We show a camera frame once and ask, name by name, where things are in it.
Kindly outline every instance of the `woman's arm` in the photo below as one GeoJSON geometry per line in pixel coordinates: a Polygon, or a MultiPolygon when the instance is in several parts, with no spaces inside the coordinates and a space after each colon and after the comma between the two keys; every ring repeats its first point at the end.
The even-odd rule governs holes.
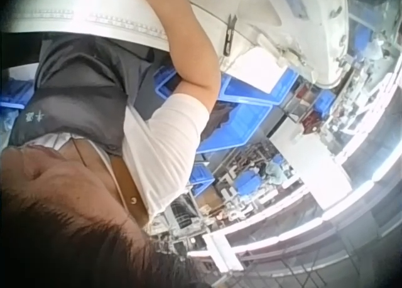
{"type": "Polygon", "coordinates": [[[219,61],[188,0],[147,0],[168,37],[170,55],[183,81],[175,93],[191,95],[210,112],[220,89],[219,61]]]}

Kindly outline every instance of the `white sewing machine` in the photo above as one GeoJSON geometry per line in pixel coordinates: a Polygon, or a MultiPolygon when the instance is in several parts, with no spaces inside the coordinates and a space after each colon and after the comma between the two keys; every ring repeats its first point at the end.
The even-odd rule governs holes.
{"type": "MultiPolygon", "coordinates": [[[[287,67],[322,88],[338,84],[348,44],[347,0],[190,0],[223,72],[270,91],[287,67]],[[237,23],[223,55],[229,16],[237,23]]],[[[6,31],[87,33],[168,50],[144,0],[17,0],[6,31]]]]}

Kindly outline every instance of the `brown strap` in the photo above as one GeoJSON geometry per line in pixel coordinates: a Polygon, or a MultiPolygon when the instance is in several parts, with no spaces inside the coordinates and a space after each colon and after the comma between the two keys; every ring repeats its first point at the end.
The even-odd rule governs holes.
{"type": "Polygon", "coordinates": [[[149,222],[148,211],[144,205],[141,195],[131,177],[126,163],[118,156],[110,156],[111,166],[116,181],[119,184],[120,191],[128,212],[137,221],[137,224],[143,228],[149,222]]]}

